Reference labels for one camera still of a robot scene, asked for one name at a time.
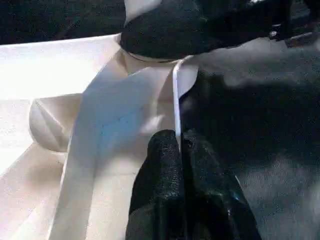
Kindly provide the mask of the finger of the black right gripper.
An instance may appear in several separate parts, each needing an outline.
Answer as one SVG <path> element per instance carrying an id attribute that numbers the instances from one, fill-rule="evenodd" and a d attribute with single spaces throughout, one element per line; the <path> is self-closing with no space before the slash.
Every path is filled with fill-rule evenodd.
<path id="1" fill-rule="evenodd" d="M 266 37 L 278 0 L 161 0 L 133 4 L 121 32 L 126 52 L 178 59 Z"/>

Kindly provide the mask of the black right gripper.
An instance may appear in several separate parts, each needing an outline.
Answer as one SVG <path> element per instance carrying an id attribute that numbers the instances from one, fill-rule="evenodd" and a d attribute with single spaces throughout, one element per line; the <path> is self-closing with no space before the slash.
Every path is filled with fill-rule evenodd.
<path id="1" fill-rule="evenodd" d="M 270 39 L 284 42 L 288 48 L 309 46 L 320 38 L 320 2 L 283 0 L 274 20 Z"/>

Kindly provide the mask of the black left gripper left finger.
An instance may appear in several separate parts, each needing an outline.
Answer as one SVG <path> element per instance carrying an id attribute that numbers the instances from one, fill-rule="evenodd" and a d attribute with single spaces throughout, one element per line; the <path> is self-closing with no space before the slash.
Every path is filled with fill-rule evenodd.
<path id="1" fill-rule="evenodd" d="M 185 188 L 176 133 L 161 130 L 149 140 L 132 187 L 125 239 L 184 240 Z"/>

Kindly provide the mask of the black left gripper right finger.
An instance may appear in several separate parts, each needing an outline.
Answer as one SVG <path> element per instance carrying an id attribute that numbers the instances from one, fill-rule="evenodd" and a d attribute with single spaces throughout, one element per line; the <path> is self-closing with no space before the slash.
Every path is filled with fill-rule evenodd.
<path id="1" fill-rule="evenodd" d="M 193 240 L 259 240 L 254 214 L 235 174 L 193 129 L 182 134 L 187 223 Z"/>

